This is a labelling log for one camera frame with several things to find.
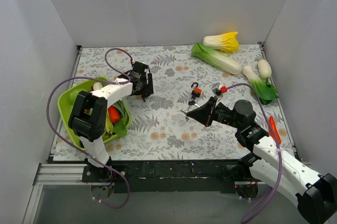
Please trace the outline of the black-headed keys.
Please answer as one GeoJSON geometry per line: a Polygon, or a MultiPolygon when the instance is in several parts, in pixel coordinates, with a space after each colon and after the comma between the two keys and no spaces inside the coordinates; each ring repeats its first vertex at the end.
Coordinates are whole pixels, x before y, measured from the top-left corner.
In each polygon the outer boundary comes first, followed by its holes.
{"type": "Polygon", "coordinates": [[[187,104],[189,106],[189,109],[191,109],[191,108],[199,108],[200,107],[194,100],[188,101],[187,104]]]}

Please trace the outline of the orange padlock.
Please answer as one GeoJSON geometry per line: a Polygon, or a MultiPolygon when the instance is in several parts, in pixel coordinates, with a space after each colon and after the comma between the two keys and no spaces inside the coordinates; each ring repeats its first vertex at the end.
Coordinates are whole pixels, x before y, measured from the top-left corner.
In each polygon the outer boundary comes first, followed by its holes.
{"type": "Polygon", "coordinates": [[[199,89],[199,84],[197,82],[193,82],[191,85],[191,88],[192,88],[192,92],[191,92],[192,100],[199,98],[202,94],[202,90],[199,89]]]}

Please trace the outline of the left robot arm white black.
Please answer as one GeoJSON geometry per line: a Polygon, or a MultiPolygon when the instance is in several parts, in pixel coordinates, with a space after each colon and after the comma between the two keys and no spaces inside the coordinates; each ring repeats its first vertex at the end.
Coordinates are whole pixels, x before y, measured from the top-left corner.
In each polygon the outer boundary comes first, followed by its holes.
{"type": "Polygon", "coordinates": [[[88,154],[88,162],[95,166],[94,175],[99,181],[108,181],[112,175],[111,167],[106,165],[110,156],[103,143],[108,108],[127,96],[146,98],[152,94],[152,74],[149,66],[142,62],[134,62],[132,69],[120,75],[112,84],[77,94],[68,127],[80,138],[88,154]]]}

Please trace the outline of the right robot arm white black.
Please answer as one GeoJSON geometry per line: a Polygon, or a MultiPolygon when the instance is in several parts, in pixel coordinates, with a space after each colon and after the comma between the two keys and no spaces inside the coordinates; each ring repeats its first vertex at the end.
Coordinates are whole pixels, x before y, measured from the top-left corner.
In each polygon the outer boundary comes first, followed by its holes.
{"type": "Polygon", "coordinates": [[[236,139],[250,154],[238,167],[243,180],[256,178],[287,197],[308,223],[325,223],[336,213],[336,177],[309,168],[276,145],[272,136],[255,122],[249,101],[238,100],[232,109],[215,98],[185,114],[204,126],[218,122],[237,129],[236,139]]]}

